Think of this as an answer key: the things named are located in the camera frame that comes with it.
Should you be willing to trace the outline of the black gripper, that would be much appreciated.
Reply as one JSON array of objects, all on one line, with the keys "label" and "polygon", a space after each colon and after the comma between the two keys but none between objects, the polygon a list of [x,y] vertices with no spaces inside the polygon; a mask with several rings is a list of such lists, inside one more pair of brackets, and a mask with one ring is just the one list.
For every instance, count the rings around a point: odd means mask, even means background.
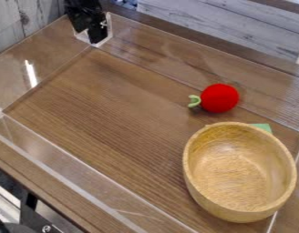
[{"label": "black gripper", "polygon": [[64,10],[77,33],[88,28],[88,39],[97,44],[108,36],[100,0],[64,0]]}]

